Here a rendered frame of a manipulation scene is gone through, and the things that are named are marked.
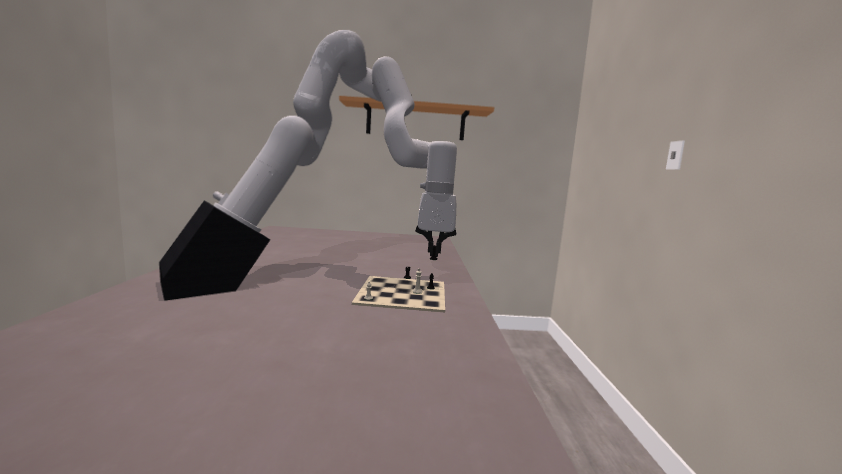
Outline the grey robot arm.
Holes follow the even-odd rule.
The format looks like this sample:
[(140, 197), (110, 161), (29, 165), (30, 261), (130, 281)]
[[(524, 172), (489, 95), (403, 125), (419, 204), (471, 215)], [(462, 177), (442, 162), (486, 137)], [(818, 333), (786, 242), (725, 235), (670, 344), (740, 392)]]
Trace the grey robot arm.
[(372, 70), (367, 68), (360, 37), (353, 31), (339, 30), (327, 35), (313, 54), (293, 99), (297, 116), (284, 117), (275, 125), (231, 194), (213, 193), (213, 198), (220, 201), (213, 206), (260, 233), (256, 226), (296, 166), (312, 164), (322, 150), (332, 124), (329, 101), (338, 75), (352, 89), (379, 102), (382, 97), (386, 111), (384, 138), (394, 161), (421, 169), (427, 169), (428, 164), (426, 182), (420, 188), (453, 193), (456, 145), (411, 139), (404, 117), (413, 111), (415, 103), (398, 63), (381, 57)]

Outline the black and cream chessboard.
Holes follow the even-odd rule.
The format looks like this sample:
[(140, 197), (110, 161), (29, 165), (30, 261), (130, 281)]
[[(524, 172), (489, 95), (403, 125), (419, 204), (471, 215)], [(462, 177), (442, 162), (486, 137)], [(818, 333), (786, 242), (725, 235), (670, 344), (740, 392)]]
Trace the black and cream chessboard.
[[(372, 300), (365, 300), (371, 283)], [(433, 281), (435, 289), (427, 289), (430, 281), (420, 280), (421, 294), (413, 293), (414, 279), (369, 276), (352, 305), (445, 312), (444, 282)]]

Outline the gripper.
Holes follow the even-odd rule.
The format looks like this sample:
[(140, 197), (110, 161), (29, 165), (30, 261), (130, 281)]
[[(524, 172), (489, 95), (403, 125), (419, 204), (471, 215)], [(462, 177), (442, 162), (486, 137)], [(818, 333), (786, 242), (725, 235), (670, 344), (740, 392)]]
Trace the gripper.
[[(452, 204), (449, 204), (452, 201)], [(432, 231), (440, 232), (436, 241), (436, 254), (441, 253), (441, 244), (447, 238), (456, 235), (456, 196), (447, 193), (422, 193), (418, 225), (416, 232), (424, 235), (428, 242), (428, 252), (433, 256)], [(445, 232), (445, 233), (444, 233)]]

